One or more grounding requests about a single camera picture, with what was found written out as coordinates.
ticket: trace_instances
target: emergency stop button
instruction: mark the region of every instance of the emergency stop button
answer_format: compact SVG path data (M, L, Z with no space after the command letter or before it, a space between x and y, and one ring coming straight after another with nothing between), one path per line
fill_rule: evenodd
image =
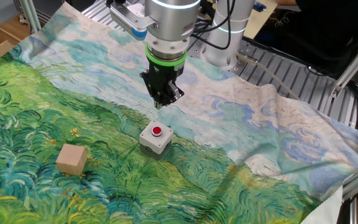
M160 127L154 127L152 129L152 134L154 137L159 137L161 135L161 133L162 133L162 130Z

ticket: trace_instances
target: wire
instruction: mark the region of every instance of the wire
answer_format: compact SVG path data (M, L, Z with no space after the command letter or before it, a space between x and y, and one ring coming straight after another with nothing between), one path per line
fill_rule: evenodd
M314 75L322 76L322 77L331 77L331 76L339 75L339 74L343 73L343 72L336 72L336 73L330 73L330 74L319 73L319 72L317 72L317 69L313 68L312 66L306 66L305 69L307 69L310 73L312 73Z
M228 29L228 34L229 34L229 37L228 37L228 40L227 40L227 44L225 47L220 47L220 46L217 46L215 44L212 44L211 42L207 41L206 39L202 38L202 37L199 37L195 34L192 34L191 36L216 48L216 49L219 49L219 50L226 50L229 48L230 46L230 42L231 42L231 26L230 26L230 16L231 16L231 13L232 13L232 10L234 9L234 5L236 4L236 0L233 0L232 3L231 3L231 8L230 8L230 0L227 0L227 17L224 21L227 21L227 29Z
M271 18L270 16L269 16L268 18L271 19L271 20L276 20L277 22L274 24L274 27L278 28L278 27L283 26L284 23L289 23L289 22L290 22L290 19L289 19L288 17L286 17L286 15L287 15L288 13L293 13L293 12L292 12L292 11L286 12L286 13L284 14L284 16L283 16L280 20L278 20L278 19L276 19L276 18Z
M227 0L227 17L218 25L212 27L212 28L209 28L209 29L205 29L205 30L194 30L194 33L203 33L203 32L209 32L209 31L212 31L212 30L215 30L221 26L223 26L223 24L225 24L225 22L229 21L228 22L228 26L230 26L230 17L231 17L231 14L233 13L234 11L234 5L236 4L236 0L233 0L233 2L231 3L231 8L230 8L230 11L229 11L229 7L230 7L230 0Z
M244 41L250 43L250 44L255 45L256 47L259 47L259 48L264 49L264 50L268 50L268 51L270 51L271 53L274 53L274 54L280 55L280 56L282 56L282 57L289 58L290 60L294 60L294 61L296 61L296 62L302 63L302 64L306 65L306 66L307 66L307 69L310 71L310 73L312 73L312 74L314 74L314 75L319 75L319 76L323 76L323 77L324 77L324 76L325 76L325 77L330 77L330 76L333 76L333 75L338 75L338 74L340 74L340 73L343 73L343 72L337 72L337 73L329 72L329 71L327 71L327 70L325 70L325 69L323 69L323 68L319 68L319 67L317 67L317 66L315 66L315 65L312 65L312 64L310 64L310 63L308 63L308 62L306 62L306 61L304 61L304 60L302 60L302 59L300 59L300 58L296 58L296 57L294 57L294 56L292 56L292 55L289 55L289 54L287 54L287 53L285 53L285 52L276 50L276 49L273 48L273 47L263 45L263 44L257 42L256 40L250 39L250 38L248 38L248 37L243 37L242 39L243 39ZM351 57L349 58L349 61L354 58L354 56L357 54L357 51L355 50L354 52L352 52L352 54L353 54L353 56L351 56ZM322 72L322 73L314 72L314 71L312 71L312 69L318 70L319 72ZM348 89L353 93L354 98L355 98L356 101L357 101L357 122L356 122L356 124L357 124L357 123L358 123L358 84L355 83L354 81L350 81L346 86L347 86Z

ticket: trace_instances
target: wooden block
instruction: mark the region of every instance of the wooden block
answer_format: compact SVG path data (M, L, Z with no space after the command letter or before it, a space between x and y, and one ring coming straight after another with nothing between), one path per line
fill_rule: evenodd
M56 165L62 173L81 175L87 159L88 156L83 146L64 144L57 157Z

